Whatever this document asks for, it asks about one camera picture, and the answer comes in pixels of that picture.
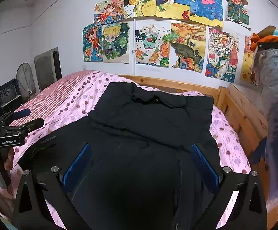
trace metal bolt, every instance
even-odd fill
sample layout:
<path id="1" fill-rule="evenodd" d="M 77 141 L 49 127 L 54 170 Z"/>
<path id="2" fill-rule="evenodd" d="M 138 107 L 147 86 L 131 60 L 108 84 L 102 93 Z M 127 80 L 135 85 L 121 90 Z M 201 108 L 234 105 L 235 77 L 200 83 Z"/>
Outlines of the metal bolt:
<path id="1" fill-rule="evenodd" d="M 225 173 L 229 173 L 229 172 L 231 172 L 232 170 L 231 170 L 230 167 L 224 166 L 224 167 L 223 167 L 223 171 L 224 171 Z"/>
<path id="2" fill-rule="evenodd" d="M 29 174 L 29 170 L 24 170 L 23 175 L 28 175 Z"/>
<path id="3" fill-rule="evenodd" d="M 57 172 L 58 170 L 59 170 L 59 167 L 57 167 L 57 166 L 54 166 L 54 167 L 51 168 L 51 171 L 53 173 Z"/>
<path id="4" fill-rule="evenodd" d="M 258 173 L 256 171 L 251 171 L 252 176 L 258 176 Z"/>

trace pink bedsheet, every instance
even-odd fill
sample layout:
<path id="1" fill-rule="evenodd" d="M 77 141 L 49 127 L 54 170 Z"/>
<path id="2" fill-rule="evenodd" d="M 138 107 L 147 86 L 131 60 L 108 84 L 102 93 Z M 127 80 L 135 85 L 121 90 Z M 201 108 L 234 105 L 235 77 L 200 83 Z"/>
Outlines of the pink bedsheet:
<path id="1" fill-rule="evenodd" d="M 133 82 L 132 80 L 100 71 L 81 71 L 73 73 L 49 86 L 33 100 L 27 102 L 18 109 L 22 110 L 29 108 L 31 110 L 31 115 L 13 122 L 12 125 L 18 126 L 30 120 L 42 117 L 44 119 L 44 126 L 30 133 L 25 140 L 25 145 L 14 148 L 14 168 L 11 170 L 11 183 L 14 197 L 23 172 L 17 162 L 29 146 L 52 131 L 87 116 L 88 112 L 94 109 L 94 106 L 108 84 L 117 81 Z M 137 86 L 147 91 L 158 90 L 138 84 Z M 203 94 L 194 91 L 178 93 L 177 95 L 203 96 Z M 222 112 L 215 106 L 212 111 L 210 133 L 219 147 L 221 166 L 229 166 L 234 172 L 238 173 L 249 173 L 251 171 L 247 157 L 239 144 L 237 134 L 230 127 Z M 233 193 L 217 228 L 226 223 L 235 204 L 237 195 L 238 191 Z M 55 209 L 49 204 L 48 207 L 55 223 L 65 228 Z"/>

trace child's drawing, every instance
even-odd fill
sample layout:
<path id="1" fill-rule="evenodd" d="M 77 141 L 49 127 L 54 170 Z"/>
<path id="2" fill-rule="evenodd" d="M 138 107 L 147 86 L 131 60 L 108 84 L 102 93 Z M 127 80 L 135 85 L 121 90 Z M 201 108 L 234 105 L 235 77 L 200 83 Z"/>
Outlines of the child's drawing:
<path id="1" fill-rule="evenodd" d="M 107 0 L 99 2 L 94 8 L 94 24 L 108 24 L 124 19 L 124 0 Z"/>
<path id="2" fill-rule="evenodd" d="M 189 19 L 189 0 L 156 0 L 156 16 L 172 19 Z"/>
<path id="3" fill-rule="evenodd" d="M 242 61 L 242 68 L 240 74 L 240 80 L 256 85 L 255 74 L 251 74 L 251 67 L 253 63 L 253 51 L 251 51 L 251 40 L 249 37 L 245 37 L 245 46 L 244 46 L 244 56 Z"/>
<path id="4" fill-rule="evenodd" d="M 233 83 L 238 63 L 238 48 L 239 38 L 210 28 L 205 76 Z"/>
<path id="5" fill-rule="evenodd" d="M 190 0 L 190 20 L 212 27 L 223 27 L 222 0 Z"/>
<path id="6" fill-rule="evenodd" d="M 136 63 L 169 67 L 170 29 L 153 24 L 135 32 Z"/>
<path id="7" fill-rule="evenodd" d="M 229 2 L 226 18 L 229 19 L 230 21 L 241 24 L 246 28 L 251 28 L 248 11 L 244 7 L 248 5 L 247 0 L 226 0 L 226 1 Z"/>
<path id="8" fill-rule="evenodd" d="M 201 73 L 205 55 L 206 27 L 172 21 L 170 41 L 178 56 L 175 68 Z"/>
<path id="9" fill-rule="evenodd" d="M 124 18 L 153 16 L 156 0 L 124 0 Z"/>
<path id="10" fill-rule="evenodd" d="M 127 22 L 103 26 L 103 62 L 129 62 L 128 34 Z"/>
<path id="11" fill-rule="evenodd" d="M 84 61 L 102 61 L 102 26 L 90 24 L 83 30 Z"/>

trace wooden headboard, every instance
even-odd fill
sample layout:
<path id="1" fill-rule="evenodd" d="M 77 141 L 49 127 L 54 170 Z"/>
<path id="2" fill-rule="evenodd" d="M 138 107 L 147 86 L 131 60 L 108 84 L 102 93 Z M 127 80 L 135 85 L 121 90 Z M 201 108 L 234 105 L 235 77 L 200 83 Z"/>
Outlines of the wooden headboard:
<path id="1" fill-rule="evenodd" d="M 264 117 L 261 114 L 255 114 L 255 110 L 251 110 L 251 115 L 253 115 L 254 118 L 249 118 L 242 110 L 242 105 L 250 102 L 246 101 L 245 97 L 240 98 L 239 94 L 236 91 L 233 91 L 232 98 L 232 96 L 230 95 L 230 90 L 224 87 L 215 89 L 201 85 L 194 85 L 185 82 L 158 78 L 130 75 L 120 76 L 133 80 L 142 86 L 155 87 L 164 92 L 182 93 L 187 91 L 197 91 L 206 96 L 213 97 L 215 100 L 214 105 L 223 112 L 228 123 L 238 134 L 240 144 L 248 158 L 256 149 L 262 138 L 266 135 L 264 130 L 266 130 L 267 123 Z M 257 171 L 257 173 L 259 174 L 264 190 L 264 195 L 267 199 L 269 174 L 264 160 L 261 159 L 258 165 L 252 167 L 252 170 Z M 270 229 L 278 221 L 278 207 L 268 213 L 267 218 L 267 229 Z"/>

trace bed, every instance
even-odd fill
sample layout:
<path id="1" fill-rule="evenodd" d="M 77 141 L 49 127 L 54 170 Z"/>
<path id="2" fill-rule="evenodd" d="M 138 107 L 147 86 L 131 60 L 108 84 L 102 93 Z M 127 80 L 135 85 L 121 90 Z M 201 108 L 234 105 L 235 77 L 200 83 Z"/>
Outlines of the bed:
<path id="1" fill-rule="evenodd" d="M 29 134 L 25 140 L 25 145 L 14 148 L 14 168 L 11 170 L 13 197 L 16 195 L 23 172 L 17 162 L 25 150 L 50 132 L 87 116 L 88 112 L 94 109 L 108 84 L 117 81 L 135 82 L 137 86 L 148 91 L 161 90 L 180 96 L 213 97 L 213 122 L 210 127 L 210 133 L 219 147 L 221 166 L 229 166 L 234 172 L 239 173 L 249 173 L 251 171 L 247 156 L 258 146 L 262 136 L 257 134 L 255 126 L 250 122 L 242 108 L 232 99 L 229 89 L 224 87 L 215 89 L 149 77 L 117 76 L 101 71 L 86 70 L 63 77 L 18 109 L 29 108 L 31 115 L 14 121 L 13 126 L 24 124 L 38 117 L 44 119 L 44 126 Z M 255 170 L 261 177 L 265 197 L 267 198 L 268 175 L 263 161 L 255 167 Z M 233 193 L 217 227 L 221 227 L 226 223 L 237 196 L 238 191 Z M 50 205 L 48 206 L 55 223 L 64 227 L 54 208 Z M 268 229 L 277 220 L 278 210 L 270 212 L 268 214 Z"/>

